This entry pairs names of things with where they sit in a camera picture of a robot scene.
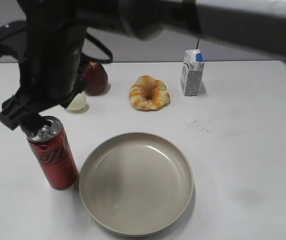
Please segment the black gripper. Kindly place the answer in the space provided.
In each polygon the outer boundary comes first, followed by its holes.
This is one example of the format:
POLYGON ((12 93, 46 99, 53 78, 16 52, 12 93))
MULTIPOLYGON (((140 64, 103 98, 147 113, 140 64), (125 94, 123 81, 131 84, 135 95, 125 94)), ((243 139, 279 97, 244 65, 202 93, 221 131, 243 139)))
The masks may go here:
POLYGON ((78 73, 87 28, 76 19, 75 0, 20 0, 27 37, 19 64, 20 86, 2 104, 0 121, 35 137, 44 119, 38 113, 66 108, 78 91, 78 73))

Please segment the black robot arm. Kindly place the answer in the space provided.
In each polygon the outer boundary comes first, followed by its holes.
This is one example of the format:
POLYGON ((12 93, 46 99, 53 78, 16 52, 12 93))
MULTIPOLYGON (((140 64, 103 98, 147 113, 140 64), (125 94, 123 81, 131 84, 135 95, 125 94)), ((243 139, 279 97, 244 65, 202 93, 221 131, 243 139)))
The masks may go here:
POLYGON ((82 52, 91 41, 113 55, 88 28, 148 39, 172 29, 237 45, 286 60, 286 0, 20 0, 26 16, 26 50, 19 65, 20 86, 2 104, 0 121, 26 133, 43 125, 39 113, 67 107, 82 92, 82 52))

